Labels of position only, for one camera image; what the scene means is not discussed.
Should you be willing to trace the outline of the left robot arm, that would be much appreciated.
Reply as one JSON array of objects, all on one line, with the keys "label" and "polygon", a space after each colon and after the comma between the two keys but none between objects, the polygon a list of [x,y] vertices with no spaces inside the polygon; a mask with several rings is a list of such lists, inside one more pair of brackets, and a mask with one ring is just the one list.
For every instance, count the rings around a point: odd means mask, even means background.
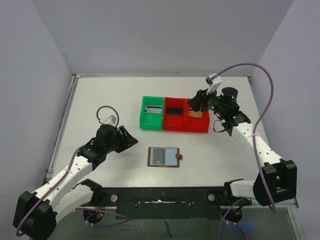
[{"label": "left robot arm", "polygon": [[16,205],[13,226],[16,236],[46,240],[57,226],[55,207],[83,177],[93,172],[111,152],[121,153],[139,141],[124,126],[102,124],[96,136],[78,147],[69,164],[34,192],[23,192]]}]

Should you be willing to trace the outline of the brown leather card holder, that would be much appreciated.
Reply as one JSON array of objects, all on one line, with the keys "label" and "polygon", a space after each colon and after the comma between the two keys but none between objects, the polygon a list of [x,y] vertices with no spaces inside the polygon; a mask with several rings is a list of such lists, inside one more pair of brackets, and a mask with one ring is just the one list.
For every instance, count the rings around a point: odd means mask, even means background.
[{"label": "brown leather card holder", "polygon": [[[164,149],[164,165],[152,164],[154,148]],[[178,147],[149,147],[148,148],[148,157],[147,157],[148,167],[179,168],[180,161],[182,159],[183,159],[183,155],[180,153],[180,149]]]}]

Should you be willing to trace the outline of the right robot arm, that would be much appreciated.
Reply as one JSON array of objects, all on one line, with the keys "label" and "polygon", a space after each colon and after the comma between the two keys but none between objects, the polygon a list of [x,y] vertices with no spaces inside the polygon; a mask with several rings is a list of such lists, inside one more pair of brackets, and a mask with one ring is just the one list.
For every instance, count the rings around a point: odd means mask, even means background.
[{"label": "right robot arm", "polygon": [[297,195],[298,168],[292,160],[284,160],[258,135],[251,120],[240,110],[238,91],[224,87],[217,91],[198,90],[187,102],[195,112],[213,111],[222,122],[224,131],[240,143],[258,165],[254,181],[238,179],[222,192],[223,200],[230,205],[240,198],[254,199],[261,206],[294,199]]}]

